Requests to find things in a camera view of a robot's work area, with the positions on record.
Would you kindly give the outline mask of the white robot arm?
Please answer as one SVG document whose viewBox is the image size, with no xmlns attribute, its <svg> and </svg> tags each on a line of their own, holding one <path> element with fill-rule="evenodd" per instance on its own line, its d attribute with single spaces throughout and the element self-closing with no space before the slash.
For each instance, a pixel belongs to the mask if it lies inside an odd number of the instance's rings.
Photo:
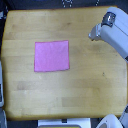
<svg viewBox="0 0 128 128">
<path fill-rule="evenodd" d="M 114 13 L 107 12 L 102 22 L 92 28 L 89 38 L 107 42 L 128 63 L 128 35 L 117 26 L 117 16 Z"/>
</svg>

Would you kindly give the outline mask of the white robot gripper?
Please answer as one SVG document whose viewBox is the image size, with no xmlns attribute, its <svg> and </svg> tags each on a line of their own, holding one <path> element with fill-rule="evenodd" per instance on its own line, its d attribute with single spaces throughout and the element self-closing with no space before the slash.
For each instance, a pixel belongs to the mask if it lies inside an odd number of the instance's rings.
<svg viewBox="0 0 128 128">
<path fill-rule="evenodd" d="M 100 31 L 101 31 L 101 25 L 97 24 L 92 28 L 91 32 L 89 33 L 89 38 L 95 41 L 100 40 L 101 39 Z"/>
</svg>

